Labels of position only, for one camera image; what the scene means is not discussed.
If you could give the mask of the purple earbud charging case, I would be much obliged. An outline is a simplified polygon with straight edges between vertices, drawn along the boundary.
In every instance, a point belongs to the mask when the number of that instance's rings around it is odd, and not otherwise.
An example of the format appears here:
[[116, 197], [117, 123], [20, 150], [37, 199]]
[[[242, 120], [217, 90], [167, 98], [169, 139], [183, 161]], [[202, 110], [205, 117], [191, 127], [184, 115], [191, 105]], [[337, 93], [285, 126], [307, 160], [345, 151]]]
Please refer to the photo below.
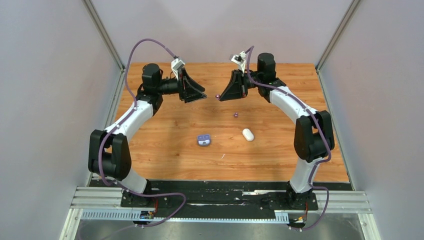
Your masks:
[[211, 135], [210, 134], [200, 134], [196, 137], [197, 144], [201, 147], [207, 147], [211, 144]]

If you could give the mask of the white earbud charging case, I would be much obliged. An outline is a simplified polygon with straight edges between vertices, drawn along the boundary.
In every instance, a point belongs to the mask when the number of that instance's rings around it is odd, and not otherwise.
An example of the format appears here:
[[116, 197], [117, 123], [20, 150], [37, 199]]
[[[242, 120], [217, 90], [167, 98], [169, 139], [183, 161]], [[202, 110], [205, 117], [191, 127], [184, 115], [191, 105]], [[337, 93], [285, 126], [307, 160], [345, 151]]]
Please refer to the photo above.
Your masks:
[[252, 142], [255, 139], [255, 136], [253, 134], [253, 132], [249, 129], [249, 128], [244, 128], [241, 131], [241, 134], [243, 135], [243, 137], [248, 141], [248, 142]]

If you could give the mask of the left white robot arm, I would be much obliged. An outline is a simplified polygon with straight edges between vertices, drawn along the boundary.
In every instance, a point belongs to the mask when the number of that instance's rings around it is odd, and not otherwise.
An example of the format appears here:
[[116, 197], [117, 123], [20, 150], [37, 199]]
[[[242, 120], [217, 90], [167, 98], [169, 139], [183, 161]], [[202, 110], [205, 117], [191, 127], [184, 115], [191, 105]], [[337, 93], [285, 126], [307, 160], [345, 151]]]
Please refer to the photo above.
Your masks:
[[163, 70], [156, 63], [142, 68], [142, 83], [129, 109], [104, 130], [90, 134], [88, 170], [105, 179], [112, 178], [124, 190], [134, 193], [140, 206], [149, 206], [153, 193], [150, 182], [132, 168], [129, 143], [139, 128], [152, 118], [163, 103], [164, 95], [177, 94], [184, 103], [207, 98], [205, 88], [194, 81], [184, 64], [173, 64], [174, 77], [163, 78]]

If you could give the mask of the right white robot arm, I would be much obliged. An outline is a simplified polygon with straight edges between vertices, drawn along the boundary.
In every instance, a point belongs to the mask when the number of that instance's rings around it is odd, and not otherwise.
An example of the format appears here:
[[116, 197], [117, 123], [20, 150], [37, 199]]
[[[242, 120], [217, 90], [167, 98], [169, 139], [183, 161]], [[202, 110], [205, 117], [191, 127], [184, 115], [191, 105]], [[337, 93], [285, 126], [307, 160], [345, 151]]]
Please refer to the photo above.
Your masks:
[[313, 189], [319, 165], [332, 158], [335, 147], [332, 117], [326, 110], [318, 111], [308, 106], [278, 78], [273, 54], [259, 54], [256, 70], [249, 68], [250, 54], [250, 50], [242, 51], [229, 58], [237, 64], [237, 69], [231, 72], [230, 81], [219, 101], [246, 98], [249, 89], [257, 88], [260, 96], [278, 107], [294, 123], [293, 145], [298, 160], [289, 181], [291, 191], [285, 195], [285, 201], [290, 208], [298, 209], [306, 201], [304, 193]]

